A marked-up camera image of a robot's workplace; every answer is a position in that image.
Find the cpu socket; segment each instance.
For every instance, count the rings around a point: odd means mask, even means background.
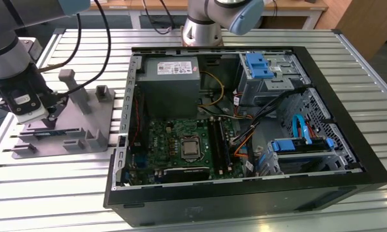
[[[186,162],[193,162],[200,158],[200,145],[199,145],[199,137],[188,137],[184,136],[180,138],[180,157]]]

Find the ram slot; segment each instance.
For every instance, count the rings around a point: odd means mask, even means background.
[[[228,170],[229,153],[220,120],[208,120],[209,146],[212,152],[213,171],[221,175]]]

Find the gray robot arm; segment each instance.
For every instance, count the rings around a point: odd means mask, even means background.
[[[263,0],[189,0],[182,29],[185,45],[220,45],[220,26],[236,35],[245,34],[255,26],[263,8]]]
[[[74,15],[89,6],[89,0],[0,0],[0,109],[20,123],[46,119],[66,98],[60,100],[45,85],[14,29]]]

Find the slotted metal surface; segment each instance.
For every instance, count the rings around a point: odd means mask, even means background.
[[[109,144],[116,143],[122,88],[132,46],[180,46],[177,31],[158,36],[152,30],[112,30],[113,51],[106,72],[89,84],[116,90]],[[76,30],[52,37],[38,65],[58,63],[70,55]],[[387,168],[387,89],[345,39],[329,31],[255,30],[245,36],[223,32],[225,46],[305,46],[347,108],[376,155]],[[65,68],[76,71],[78,83],[101,68],[106,38],[104,30],[84,30],[80,51]],[[58,70],[44,74],[49,88],[65,91]],[[102,208],[109,154],[78,154],[36,159],[12,159],[8,149],[22,126],[9,115],[0,129],[0,231],[117,231],[130,229]],[[162,231],[359,231],[387,230],[387,186],[357,194],[323,211],[259,218],[204,222],[148,230]]]

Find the wooden cabinet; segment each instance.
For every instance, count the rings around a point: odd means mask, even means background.
[[[323,0],[328,10],[315,29],[339,29],[365,59],[387,40],[387,0]]]

